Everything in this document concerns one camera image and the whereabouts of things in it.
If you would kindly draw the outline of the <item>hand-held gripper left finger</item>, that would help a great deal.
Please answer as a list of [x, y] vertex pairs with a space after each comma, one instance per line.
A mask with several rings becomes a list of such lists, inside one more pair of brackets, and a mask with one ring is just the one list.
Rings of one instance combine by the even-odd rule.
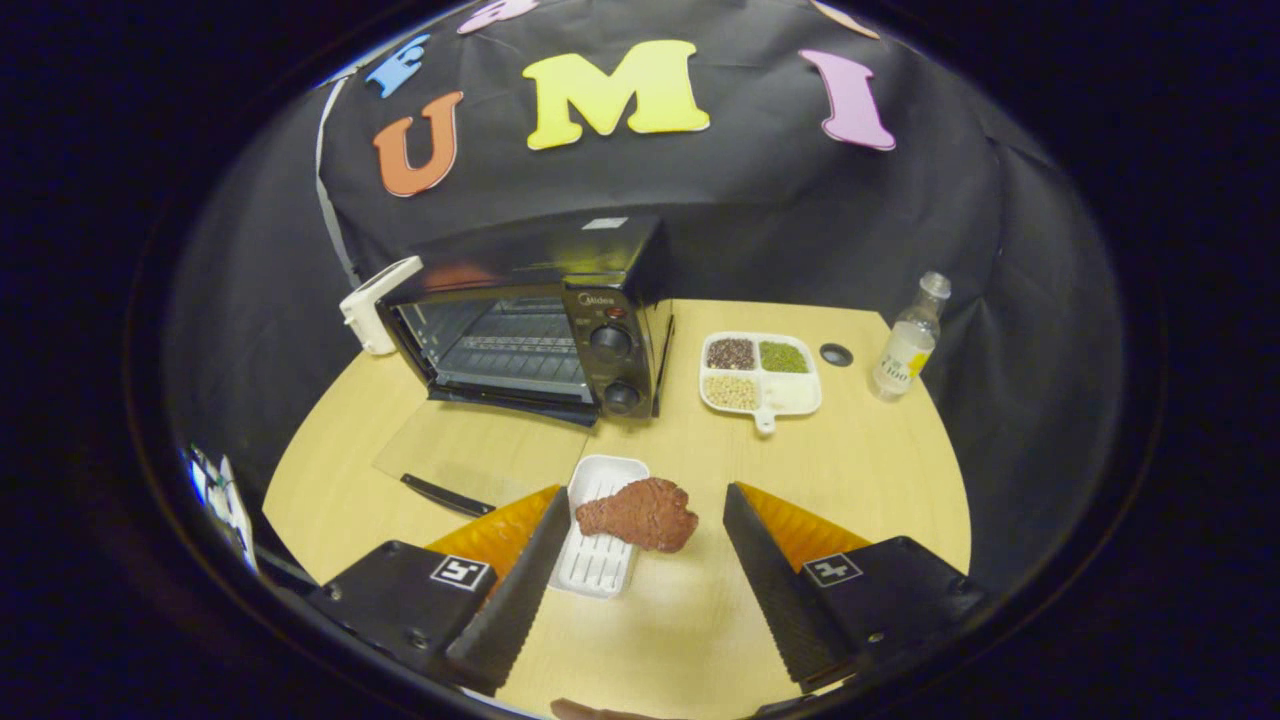
[[411, 671], [493, 696], [524, 648], [570, 525], [566, 487], [548, 486], [430, 544], [387, 541], [305, 598]]

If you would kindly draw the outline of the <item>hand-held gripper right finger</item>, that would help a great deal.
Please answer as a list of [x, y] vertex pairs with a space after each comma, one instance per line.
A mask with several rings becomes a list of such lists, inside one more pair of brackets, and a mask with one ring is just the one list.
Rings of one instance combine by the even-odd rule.
[[906, 536], [868, 541], [741, 482], [723, 524], [790, 679], [877, 682], [961, 635], [989, 592]]

